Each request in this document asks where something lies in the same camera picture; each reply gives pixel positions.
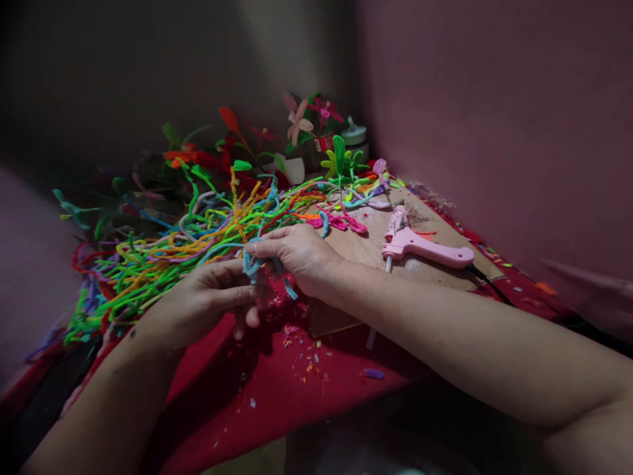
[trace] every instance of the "right hand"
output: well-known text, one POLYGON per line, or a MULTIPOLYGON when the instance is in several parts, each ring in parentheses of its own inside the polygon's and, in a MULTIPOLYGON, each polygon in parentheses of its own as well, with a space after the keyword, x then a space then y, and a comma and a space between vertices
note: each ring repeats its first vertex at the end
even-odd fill
POLYGON ((323 295, 328 275, 345 260, 309 224, 264 234, 261 241, 248 244, 246 252, 261 259, 278 257, 309 297, 323 295))

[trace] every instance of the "left hand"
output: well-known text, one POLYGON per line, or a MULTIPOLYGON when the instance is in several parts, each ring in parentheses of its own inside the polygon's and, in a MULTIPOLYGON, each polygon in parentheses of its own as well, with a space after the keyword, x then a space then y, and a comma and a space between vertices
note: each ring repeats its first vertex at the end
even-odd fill
POLYGON ((135 331, 163 350, 184 350, 213 330, 225 312, 233 311, 233 336, 241 340, 245 325, 259 326, 255 287, 248 283, 242 259, 202 265, 160 299, 129 336, 134 338, 135 331))

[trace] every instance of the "hand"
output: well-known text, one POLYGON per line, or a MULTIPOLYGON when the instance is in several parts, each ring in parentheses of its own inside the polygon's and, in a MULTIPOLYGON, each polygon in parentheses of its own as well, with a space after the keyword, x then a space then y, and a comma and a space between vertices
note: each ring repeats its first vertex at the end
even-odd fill
POLYGON ((242 259, 205 264, 176 284, 132 330, 164 350, 183 350, 200 340, 227 311, 235 312, 233 336, 241 340, 245 324, 259 326, 255 287, 247 285, 242 259))
POLYGON ((262 241, 248 244, 246 252, 262 259, 278 257, 310 297, 323 295, 328 275, 345 261, 309 224, 271 231, 262 241))

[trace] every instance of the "pink glue gun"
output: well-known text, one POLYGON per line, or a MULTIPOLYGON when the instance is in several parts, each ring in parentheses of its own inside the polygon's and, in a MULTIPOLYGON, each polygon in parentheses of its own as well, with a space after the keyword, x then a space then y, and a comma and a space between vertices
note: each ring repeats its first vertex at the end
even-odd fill
POLYGON ((400 260, 409 252, 453 269, 463 269, 472 264, 475 258, 475 253, 469 247, 456 249, 436 244, 415 233, 409 225, 407 210, 402 205, 394 209, 384 238, 386 243, 382 245, 382 255, 387 258, 387 272, 391 271, 392 259, 400 260))

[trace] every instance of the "black cable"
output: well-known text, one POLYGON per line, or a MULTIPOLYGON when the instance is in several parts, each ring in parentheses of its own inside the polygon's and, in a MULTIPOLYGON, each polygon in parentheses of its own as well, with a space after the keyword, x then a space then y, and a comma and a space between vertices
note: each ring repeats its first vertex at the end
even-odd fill
POLYGON ((486 276, 486 274, 481 272, 477 267, 475 267, 474 264, 469 264, 468 266, 466 266, 466 270, 470 270, 475 275, 475 277, 482 279, 486 284, 488 284, 490 287, 495 289, 495 292, 499 295, 499 297, 501 297, 501 300, 503 300, 503 302, 507 303, 508 305, 512 307, 516 307, 516 305, 514 305, 512 301, 509 298, 507 298, 505 294, 497 288, 496 285, 492 283, 492 281, 486 276))

